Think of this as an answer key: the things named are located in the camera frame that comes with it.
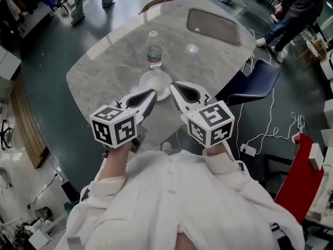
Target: table top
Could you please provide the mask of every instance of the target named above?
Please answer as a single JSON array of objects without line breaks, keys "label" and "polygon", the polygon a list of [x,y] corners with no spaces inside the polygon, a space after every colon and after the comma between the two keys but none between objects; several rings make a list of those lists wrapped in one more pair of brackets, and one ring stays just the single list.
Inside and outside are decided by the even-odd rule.
[{"label": "table top", "polygon": [[[240,44],[189,31],[186,21],[191,8],[235,21]],[[87,121],[100,106],[130,93],[131,88],[138,86],[141,76],[150,70],[146,42],[152,30],[158,31],[163,41],[161,70],[173,81],[199,84],[212,95],[229,82],[256,46],[253,36],[235,18],[208,0],[164,2],[110,32],[67,73],[69,89]],[[187,50],[190,44],[198,47],[197,53]],[[143,122],[148,132],[141,150],[155,149],[175,132],[182,124],[180,115],[170,96],[157,102]]]}]

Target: plastic bottle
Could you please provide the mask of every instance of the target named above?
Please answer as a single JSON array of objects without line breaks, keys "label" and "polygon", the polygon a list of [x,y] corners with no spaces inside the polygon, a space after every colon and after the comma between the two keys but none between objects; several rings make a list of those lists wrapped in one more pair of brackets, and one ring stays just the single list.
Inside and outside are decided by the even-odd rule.
[{"label": "plastic bottle", "polygon": [[162,65],[162,48],[157,31],[149,33],[147,41],[147,58],[151,69],[159,69]]}]

